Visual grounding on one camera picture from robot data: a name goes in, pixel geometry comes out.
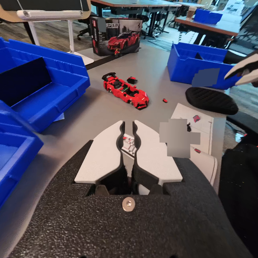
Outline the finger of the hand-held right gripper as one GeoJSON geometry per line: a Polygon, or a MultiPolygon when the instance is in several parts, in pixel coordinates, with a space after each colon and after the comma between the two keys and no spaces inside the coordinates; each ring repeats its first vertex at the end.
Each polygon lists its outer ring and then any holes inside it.
{"type": "Polygon", "coordinates": [[[258,70],[255,69],[252,72],[243,75],[236,83],[235,85],[244,85],[244,84],[248,84],[248,83],[252,83],[255,84],[255,86],[257,86],[258,83],[258,70]]]}
{"type": "Polygon", "coordinates": [[[246,75],[253,70],[257,69],[258,53],[254,51],[250,55],[246,56],[242,61],[233,66],[228,73],[224,76],[224,79],[228,79],[237,74],[240,76],[246,75]]]}

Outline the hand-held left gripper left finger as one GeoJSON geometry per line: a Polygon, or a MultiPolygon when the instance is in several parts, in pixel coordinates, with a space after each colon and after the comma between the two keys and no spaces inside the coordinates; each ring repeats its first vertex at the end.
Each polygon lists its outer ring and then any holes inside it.
{"type": "Polygon", "coordinates": [[[97,183],[118,171],[123,165],[123,136],[122,120],[99,133],[79,168],[75,183],[97,183]]]}

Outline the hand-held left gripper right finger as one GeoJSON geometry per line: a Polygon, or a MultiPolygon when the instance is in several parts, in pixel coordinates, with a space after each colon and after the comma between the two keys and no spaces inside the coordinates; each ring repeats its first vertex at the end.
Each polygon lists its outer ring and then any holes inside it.
{"type": "Polygon", "coordinates": [[[132,177],[138,184],[181,182],[183,177],[159,134],[138,120],[133,121],[134,165],[132,177]]]}

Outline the white instruction booklet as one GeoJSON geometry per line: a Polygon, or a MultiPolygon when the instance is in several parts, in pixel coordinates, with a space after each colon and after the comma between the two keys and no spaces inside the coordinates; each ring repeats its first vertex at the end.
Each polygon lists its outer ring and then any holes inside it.
{"type": "Polygon", "coordinates": [[[200,133],[200,144],[190,145],[190,160],[213,186],[218,166],[211,155],[214,118],[178,103],[171,119],[186,119],[191,132],[200,133]]]}

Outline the blue plastic storage bin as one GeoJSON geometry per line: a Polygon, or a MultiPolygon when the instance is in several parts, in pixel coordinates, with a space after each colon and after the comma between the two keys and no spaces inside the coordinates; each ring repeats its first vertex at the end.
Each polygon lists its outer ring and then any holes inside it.
{"type": "Polygon", "coordinates": [[[209,10],[197,9],[195,12],[194,21],[203,24],[217,24],[223,14],[217,12],[211,12],[209,10]]]}
{"type": "Polygon", "coordinates": [[[224,63],[227,50],[196,44],[172,44],[167,68],[170,80],[190,84],[192,87],[207,87],[227,90],[241,79],[234,75],[224,79],[233,65],[224,63]]]}
{"type": "Polygon", "coordinates": [[[31,125],[0,101],[0,207],[43,144],[31,125]]]}
{"type": "Polygon", "coordinates": [[[90,86],[81,57],[16,40],[0,39],[0,73],[43,57],[52,82],[11,109],[36,132],[42,132],[90,86]]]}

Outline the toy set cardboard box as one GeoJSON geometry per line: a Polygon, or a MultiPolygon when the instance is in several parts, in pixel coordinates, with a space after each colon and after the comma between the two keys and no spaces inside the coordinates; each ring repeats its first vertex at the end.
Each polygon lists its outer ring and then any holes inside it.
{"type": "Polygon", "coordinates": [[[140,49],[140,19],[91,17],[90,26],[93,52],[98,56],[114,55],[116,49],[121,49],[121,55],[140,49]]]}

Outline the white sticker sheet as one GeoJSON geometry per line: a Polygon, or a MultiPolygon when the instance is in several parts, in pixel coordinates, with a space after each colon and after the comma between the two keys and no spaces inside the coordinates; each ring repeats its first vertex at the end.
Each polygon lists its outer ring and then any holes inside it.
{"type": "Polygon", "coordinates": [[[124,134],[123,136],[123,147],[121,149],[127,156],[130,156],[134,159],[136,147],[134,145],[134,137],[128,134],[124,134]]]}

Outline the wooden background desk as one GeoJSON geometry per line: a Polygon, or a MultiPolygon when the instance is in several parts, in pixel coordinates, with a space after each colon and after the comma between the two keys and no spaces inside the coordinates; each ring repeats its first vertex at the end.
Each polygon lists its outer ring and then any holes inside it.
{"type": "Polygon", "coordinates": [[[232,41],[238,36],[240,32],[240,24],[219,21],[217,24],[204,24],[194,21],[187,21],[186,17],[179,17],[175,19],[179,23],[180,32],[193,31],[198,33],[193,44],[211,46],[221,49],[227,49],[232,41]]]}
{"type": "Polygon", "coordinates": [[[168,14],[172,9],[176,11],[181,8],[181,4],[168,1],[148,1],[148,0],[93,0],[91,4],[96,7],[97,14],[102,17],[102,10],[109,7],[114,15],[133,15],[142,14],[143,11],[150,14],[150,26],[148,30],[148,37],[155,38],[153,35],[154,26],[158,13],[165,13],[165,21],[161,29],[164,31],[168,14]]]}

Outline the red brick-built toy car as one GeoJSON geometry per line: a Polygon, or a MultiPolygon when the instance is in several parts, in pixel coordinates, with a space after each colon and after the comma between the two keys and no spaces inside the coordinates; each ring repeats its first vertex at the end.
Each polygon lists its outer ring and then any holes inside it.
{"type": "Polygon", "coordinates": [[[148,107],[149,97],[147,93],[141,89],[137,89],[135,85],[132,86],[128,82],[118,78],[115,72],[103,75],[102,80],[105,90],[125,103],[132,105],[136,109],[148,107]]]}

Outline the white stand pole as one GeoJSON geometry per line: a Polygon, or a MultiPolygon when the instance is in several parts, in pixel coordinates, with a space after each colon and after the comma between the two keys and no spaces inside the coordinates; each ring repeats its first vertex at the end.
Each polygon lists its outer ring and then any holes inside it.
{"type": "Polygon", "coordinates": [[[40,42],[39,42],[39,39],[38,39],[38,36],[37,36],[37,33],[36,33],[36,29],[34,27],[34,23],[33,21],[29,21],[28,22],[28,26],[30,28],[30,32],[31,32],[31,42],[37,46],[40,46],[40,42]]]}
{"type": "Polygon", "coordinates": [[[68,32],[69,32],[69,52],[74,54],[74,37],[73,37],[73,21],[68,20],[68,32]]]}

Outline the black panel with wooden edge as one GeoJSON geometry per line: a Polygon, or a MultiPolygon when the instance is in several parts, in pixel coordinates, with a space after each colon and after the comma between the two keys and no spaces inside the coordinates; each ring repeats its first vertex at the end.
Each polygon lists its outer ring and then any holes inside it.
{"type": "Polygon", "coordinates": [[[86,19],[91,14],[91,1],[89,0],[1,0],[0,18],[2,20],[18,23],[29,21],[59,21],[65,19],[21,19],[16,12],[18,10],[44,10],[44,11],[65,11],[79,10],[83,11],[80,18],[71,18],[71,20],[86,19]]]}

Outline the white bar bracket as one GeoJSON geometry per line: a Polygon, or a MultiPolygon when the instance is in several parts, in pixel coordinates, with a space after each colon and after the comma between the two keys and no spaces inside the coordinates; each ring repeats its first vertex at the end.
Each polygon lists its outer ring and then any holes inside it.
{"type": "Polygon", "coordinates": [[[83,11],[65,10],[65,11],[44,11],[44,10],[18,10],[16,12],[21,19],[65,19],[80,18],[83,16],[83,11]]]}

